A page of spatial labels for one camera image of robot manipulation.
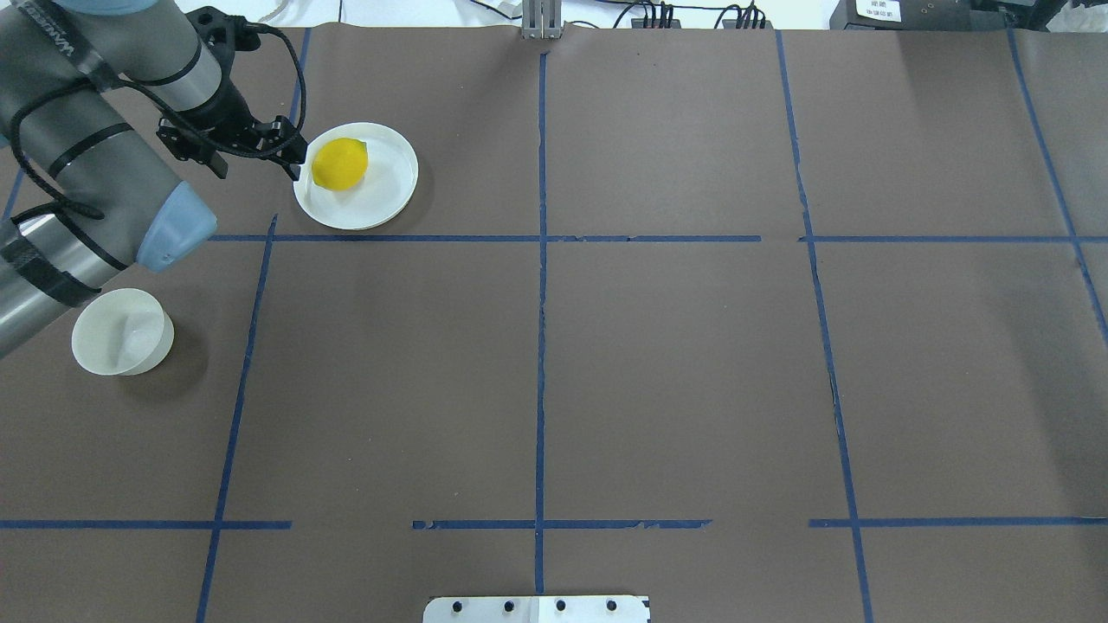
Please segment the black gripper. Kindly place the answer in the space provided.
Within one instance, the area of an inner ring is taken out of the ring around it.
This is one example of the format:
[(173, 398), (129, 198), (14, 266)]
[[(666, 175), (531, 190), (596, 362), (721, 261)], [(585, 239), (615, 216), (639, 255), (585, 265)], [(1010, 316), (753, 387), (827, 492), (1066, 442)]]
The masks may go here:
[(220, 153), (259, 157), (278, 145), (280, 167), (296, 182), (307, 157), (307, 142), (298, 132), (287, 137), (287, 119), (270, 123), (255, 119), (236, 86), (219, 86), (209, 102), (186, 111), (163, 111), (156, 137), (179, 161), (195, 161), (218, 180), (229, 165)]

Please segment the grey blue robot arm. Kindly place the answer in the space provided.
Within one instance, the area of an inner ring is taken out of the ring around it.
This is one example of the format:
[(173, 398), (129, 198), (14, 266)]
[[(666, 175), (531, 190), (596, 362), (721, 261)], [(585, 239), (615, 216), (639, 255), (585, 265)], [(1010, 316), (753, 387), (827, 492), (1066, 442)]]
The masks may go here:
[(217, 229), (209, 205), (106, 101), (119, 88), (158, 109), (174, 159), (225, 178), (225, 157), (300, 176), (297, 119), (264, 122), (232, 80), (274, 25), (174, 1), (4, 1), (3, 147), (47, 195), (3, 218), (3, 354), (138, 265), (161, 273)]

